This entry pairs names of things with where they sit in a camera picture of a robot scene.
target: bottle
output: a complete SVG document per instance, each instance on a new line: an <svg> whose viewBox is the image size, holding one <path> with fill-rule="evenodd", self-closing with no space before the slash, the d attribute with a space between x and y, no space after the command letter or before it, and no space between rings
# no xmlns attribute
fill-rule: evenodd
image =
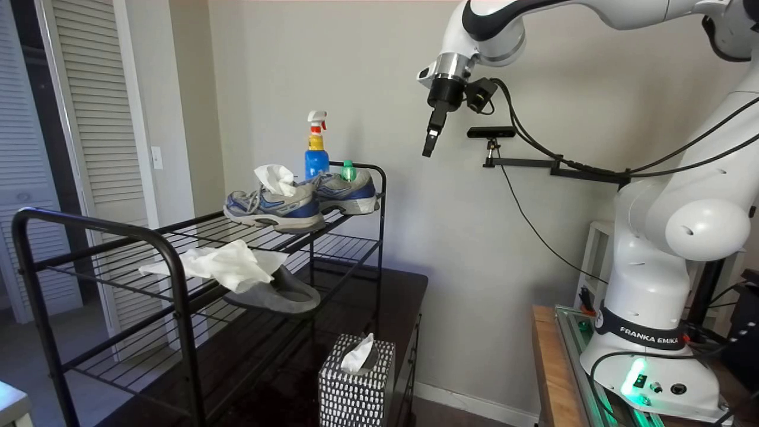
<svg viewBox="0 0 759 427"><path fill-rule="evenodd" d="M304 155L307 165L307 181L316 181L317 175L330 172L330 155L325 151L325 129L327 129L327 111L310 111L309 114L309 151Z"/></svg>
<svg viewBox="0 0 759 427"><path fill-rule="evenodd" d="M353 161L341 161L341 178L347 178L348 184L353 184L357 181L357 167L353 167Z"/></svg>

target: gray shoe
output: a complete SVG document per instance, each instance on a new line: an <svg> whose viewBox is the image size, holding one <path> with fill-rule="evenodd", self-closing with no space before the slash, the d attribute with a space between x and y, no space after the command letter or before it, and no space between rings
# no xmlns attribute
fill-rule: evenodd
<svg viewBox="0 0 759 427"><path fill-rule="evenodd" d="M274 194L264 185L250 192L231 192L224 215L236 223L274 226L283 234L309 234L322 226L314 184L298 184L291 197Z"/></svg>
<svg viewBox="0 0 759 427"><path fill-rule="evenodd" d="M317 309L322 298L316 287L309 287L298 279L295 279L284 266L274 274L274 283L253 286L242 295L226 295L226 301L246 309L265 309L275 313L309 313Z"/></svg>
<svg viewBox="0 0 759 427"><path fill-rule="evenodd" d="M325 174L317 178L314 194L320 211L341 209L352 217L368 217L380 207L380 194L368 172L359 172L353 181L341 174Z"/></svg>

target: spray bottle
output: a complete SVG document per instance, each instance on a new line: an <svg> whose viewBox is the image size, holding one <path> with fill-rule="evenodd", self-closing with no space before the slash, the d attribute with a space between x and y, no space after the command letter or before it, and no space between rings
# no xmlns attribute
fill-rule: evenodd
<svg viewBox="0 0 759 427"><path fill-rule="evenodd" d="M307 165L307 181L316 181L317 175L330 172L330 155L325 151L325 133L327 130L327 111L310 111L309 114L309 151L304 155Z"/></svg>

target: towel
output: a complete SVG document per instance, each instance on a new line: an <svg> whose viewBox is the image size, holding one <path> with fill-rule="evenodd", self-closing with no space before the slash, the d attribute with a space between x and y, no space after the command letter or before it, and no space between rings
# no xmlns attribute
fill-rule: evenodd
<svg viewBox="0 0 759 427"><path fill-rule="evenodd" d="M183 256L187 279L215 281L236 295L250 292L253 286L270 283L274 274L288 262L283 251L251 251L242 241L226 247L187 249ZM142 276L168 276L167 263L137 269Z"/></svg>
<svg viewBox="0 0 759 427"><path fill-rule="evenodd" d="M373 347L374 347L374 334L371 333L368 337L364 337L364 340L359 342L357 350L352 350L352 351L341 358L339 369L341 369L344 374L361 374L365 358L373 353Z"/></svg>
<svg viewBox="0 0 759 427"><path fill-rule="evenodd" d="M295 174L281 165L264 165L257 172L259 184L281 197L295 197Z"/></svg>

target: black cable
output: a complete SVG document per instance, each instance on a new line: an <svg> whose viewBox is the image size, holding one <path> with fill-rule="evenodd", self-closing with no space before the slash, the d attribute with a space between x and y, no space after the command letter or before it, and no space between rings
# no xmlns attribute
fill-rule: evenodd
<svg viewBox="0 0 759 427"><path fill-rule="evenodd" d="M710 305L708 309L725 309L725 307L737 307L737 301L728 301L728 305Z"/></svg>
<svg viewBox="0 0 759 427"><path fill-rule="evenodd" d="M617 425L622 425L622 421L617 419L617 414L615 414L613 408L608 408L608 407L601 401L599 391L595 391L595 370L599 370L599 364L602 364L604 358L613 358L613 357L615 357L615 353L604 353L604 357L601 357L601 358L594 364L591 375L588 375L588 382L591 382L591 394L594 394L595 404L599 404Z"/></svg>
<svg viewBox="0 0 759 427"><path fill-rule="evenodd" d="M602 279L599 279L599 276L594 276L594 274L575 266L571 262L566 262L561 251L556 251L556 249L545 242L545 237L538 234L538 228L537 228L537 226L530 221L530 217L525 215L525 207L521 207L521 202L519 202L519 197L518 197L518 192L514 192L513 181L507 178L505 167L500 167L500 174L502 174L502 178L505 178L505 184L507 184L507 190L510 190L510 194L513 194L513 200L514 200L514 205L518 205L519 217L521 217L525 223L531 228L531 234L540 241L540 245L543 245L552 256L557 256L563 263L566 263L571 272L576 272L576 274L582 274L582 276L588 276L588 279L608 286L608 281L602 281Z"/></svg>
<svg viewBox="0 0 759 427"><path fill-rule="evenodd" d="M721 119L719 123L714 123L710 130L704 130L702 136L697 136L697 138L691 140L689 145L668 152L667 156L661 156L661 159L657 159L657 161L651 161L651 165L644 165L644 167L634 170L634 174L640 174L640 172L646 172L646 170L660 167L660 165L668 161L671 156L691 151L692 145L702 143L702 140L710 138L714 130L719 130L721 126L730 123L737 114L742 114L744 109L754 107L756 102L759 102L759 98L744 102L741 109L735 109L734 114L728 114L725 119Z"/></svg>
<svg viewBox="0 0 759 427"><path fill-rule="evenodd" d="M721 419L714 423L714 427L721 427L721 423L725 423L728 419L734 419L735 410L737 410L742 404L754 401L754 400L759 400L759 390L756 390L754 394L749 394L748 400L737 401L725 416L721 416Z"/></svg>
<svg viewBox="0 0 759 427"><path fill-rule="evenodd" d="M744 143L741 143L741 145L735 145L735 148L716 155L716 156L710 156L710 159L702 159L702 161L695 161L695 165L685 165L685 167L680 167L680 170L667 170L667 172L652 172L652 174L634 174L632 178L673 175L673 174L680 174L680 172L701 170L701 167L714 165L714 161L719 161L719 159L723 159L723 156L730 156L734 152L741 152L741 151L754 145L756 140L759 140L759 133L751 136L749 140L744 140Z"/></svg>
<svg viewBox="0 0 759 427"><path fill-rule="evenodd" d="M741 334L737 342L759 342L759 337Z"/></svg>
<svg viewBox="0 0 759 427"><path fill-rule="evenodd" d="M744 283L735 283L735 286L721 291L716 298L712 298L710 307L714 307L721 298L737 292L741 287L744 287Z"/></svg>
<svg viewBox="0 0 759 427"><path fill-rule="evenodd" d="M744 140L744 143L741 143L741 145L735 145L735 148L730 148L730 151L725 151L725 152L721 152L721 155L714 155L714 156L710 156L710 159L704 159L704 161L695 161L695 165L689 165L689 167L667 170L667 172L652 172L652 174L640 174L640 172L648 172L648 170L652 170L652 167L657 167L657 165L661 165L661 161L667 161L667 159L685 152L689 148L702 143L702 140L710 138L714 130L723 129L723 126L730 123L735 116L741 116L744 109L754 107L754 104L759 102L759 98L754 98L754 100L749 100L748 104L742 104L741 109L735 109L734 114L728 114L723 121L719 121L716 126L712 126L710 130L704 130L702 136L697 136L695 140L691 140L689 145L678 148L677 152L671 152L671 155L667 155L667 156L661 156L661 159L657 159L657 161L651 161L651 165L646 165L646 167L639 167L639 170L634 170L634 172L608 172L608 170L585 167L585 165L578 165L578 161L566 161L563 155L551 152L548 148L543 148L543 145L540 145L534 136L530 136L530 130L521 126L507 85L505 85L500 79L494 79L494 83L500 89L500 94L502 94L502 98L505 98L505 104L507 104L507 111L510 111L510 119L513 119L513 126L514 126L518 136L519 136L527 145L531 145L534 151L543 152L543 155L545 155L548 159L552 159L552 161L561 161L561 165L565 165L565 167L570 167L570 170L575 170L575 172L584 172L584 174L591 174L591 175L619 175L622 181L629 181L629 178L673 175L673 174L684 174L684 172L691 172L691 170L701 170L701 167L714 165L714 161L719 161L719 159L723 159L723 156L728 156L728 155L735 155L735 152L741 152L741 151L744 151L744 148L749 148L749 145L754 145L754 143L759 140L759 136L754 136L754 138L749 138L749 140Z"/></svg>

